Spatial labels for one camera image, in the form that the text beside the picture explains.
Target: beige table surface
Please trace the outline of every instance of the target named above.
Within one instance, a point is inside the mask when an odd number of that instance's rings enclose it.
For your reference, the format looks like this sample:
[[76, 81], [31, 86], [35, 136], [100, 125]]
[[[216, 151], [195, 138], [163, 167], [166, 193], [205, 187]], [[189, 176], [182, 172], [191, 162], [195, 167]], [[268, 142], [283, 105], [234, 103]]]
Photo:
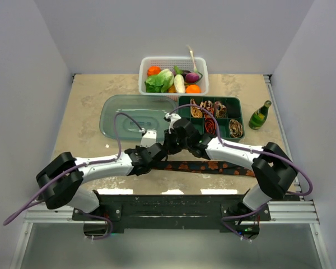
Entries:
[[[99, 130], [103, 104], [113, 95], [139, 94], [138, 75], [75, 75], [66, 111], [57, 138], [54, 157], [70, 151], [74, 157], [99, 157], [118, 152], [117, 142]], [[209, 75], [209, 94], [234, 96], [240, 99], [245, 138], [240, 143], [265, 145], [283, 142], [274, 109], [258, 131], [249, 128], [252, 113], [269, 99], [262, 75]], [[137, 142], [123, 141], [123, 149], [133, 148]], [[188, 152], [169, 157], [169, 160], [198, 160]], [[101, 193], [161, 194], [179, 190], [184, 194], [201, 194], [201, 189], [224, 189], [225, 193], [245, 193], [256, 179], [237, 175], [194, 174], [178, 171], [153, 170], [146, 175], [109, 177], [88, 182], [83, 186]]]

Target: dark green compartment tray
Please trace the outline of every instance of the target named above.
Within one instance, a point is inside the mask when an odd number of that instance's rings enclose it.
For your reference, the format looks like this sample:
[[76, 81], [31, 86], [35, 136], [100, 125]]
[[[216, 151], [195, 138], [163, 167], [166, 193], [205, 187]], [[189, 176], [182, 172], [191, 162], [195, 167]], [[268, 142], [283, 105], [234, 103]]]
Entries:
[[[217, 122], [219, 124], [220, 136], [228, 141], [239, 142], [245, 136], [244, 123], [242, 121], [242, 112], [240, 101], [236, 97], [223, 97], [223, 96], [181, 96], [178, 99], [179, 105], [187, 105], [190, 104], [191, 99], [195, 100], [197, 105], [200, 105], [200, 102], [210, 100], [213, 103], [216, 101], [220, 101], [223, 105], [227, 107], [227, 118], [217, 118]], [[204, 130], [204, 118], [194, 118], [190, 114], [190, 108], [181, 108], [178, 110], [178, 115], [182, 118], [186, 118], [191, 121], [194, 127], [201, 133], [205, 132]], [[235, 119], [242, 125], [242, 136], [239, 138], [230, 137], [229, 132], [229, 121], [231, 119]]]

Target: glass bottle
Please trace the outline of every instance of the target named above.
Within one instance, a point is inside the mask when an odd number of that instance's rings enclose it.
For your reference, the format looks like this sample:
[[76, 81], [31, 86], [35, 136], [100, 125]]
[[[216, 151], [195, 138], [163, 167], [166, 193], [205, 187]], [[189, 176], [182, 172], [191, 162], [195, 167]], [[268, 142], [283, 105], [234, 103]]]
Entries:
[[264, 105], [255, 111], [250, 120], [249, 127], [254, 130], [260, 129], [268, 118], [269, 107], [271, 106], [271, 101], [265, 101]]

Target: lettuce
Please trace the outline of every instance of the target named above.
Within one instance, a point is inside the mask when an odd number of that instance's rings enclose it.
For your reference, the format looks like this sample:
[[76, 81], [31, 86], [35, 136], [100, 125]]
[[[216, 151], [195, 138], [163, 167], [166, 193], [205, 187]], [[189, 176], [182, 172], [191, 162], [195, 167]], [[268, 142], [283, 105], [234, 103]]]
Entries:
[[146, 92], [166, 92], [174, 83], [174, 75], [169, 69], [162, 70], [159, 74], [147, 77], [144, 84]]

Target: white basket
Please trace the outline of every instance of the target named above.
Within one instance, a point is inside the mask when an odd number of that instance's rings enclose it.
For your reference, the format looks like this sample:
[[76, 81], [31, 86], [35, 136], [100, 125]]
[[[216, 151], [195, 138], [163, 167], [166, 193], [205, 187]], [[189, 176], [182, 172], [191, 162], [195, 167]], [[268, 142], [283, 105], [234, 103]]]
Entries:
[[[194, 96], [205, 95], [209, 91], [209, 78], [206, 61], [200, 57], [194, 57], [195, 65], [200, 73], [203, 74], [203, 78], [197, 83], [200, 87], [200, 94], [194, 94]], [[138, 79], [138, 89], [143, 95], [164, 95], [173, 100], [177, 101], [180, 96], [191, 95], [191, 94], [168, 94], [159, 93], [155, 94], [152, 92], [146, 92], [146, 86], [144, 84], [147, 79], [147, 71], [151, 66], [158, 66], [162, 70], [170, 69], [173, 71], [173, 66], [178, 66], [182, 70], [193, 71], [193, 62], [190, 57], [145, 57], [142, 60], [141, 66], [139, 68], [139, 79]]]

